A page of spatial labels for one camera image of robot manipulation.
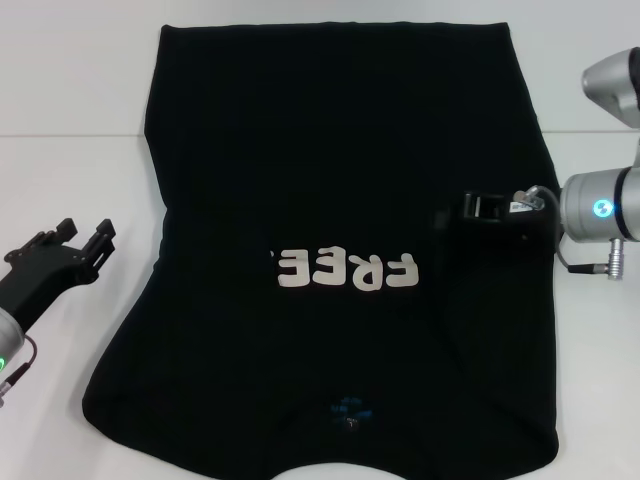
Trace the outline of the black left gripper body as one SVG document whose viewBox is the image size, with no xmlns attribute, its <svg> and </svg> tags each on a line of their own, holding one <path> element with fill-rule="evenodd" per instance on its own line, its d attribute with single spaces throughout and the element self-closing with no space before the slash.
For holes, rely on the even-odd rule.
<svg viewBox="0 0 640 480">
<path fill-rule="evenodd" d="M 1 279 L 1 308 L 22 330 L 29 330 L 66 290 L 95 281 L 93 265 L 64 240 L 56 232 L 39 232 L 4 257 L 10 271 Z"/>
</svg>

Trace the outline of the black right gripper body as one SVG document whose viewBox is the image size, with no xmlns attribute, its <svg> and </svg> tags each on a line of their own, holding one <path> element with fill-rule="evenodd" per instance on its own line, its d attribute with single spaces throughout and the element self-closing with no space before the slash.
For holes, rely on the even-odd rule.
<svg viewBox="0 0 640 480">
<path fill-rule="evenodd" d="M 553 256 L 556 210 L 541 199 L 522 203 L 512 195 L 466 192 L 462 245 L 467 253 L 498 260 Z"/>
</svg>

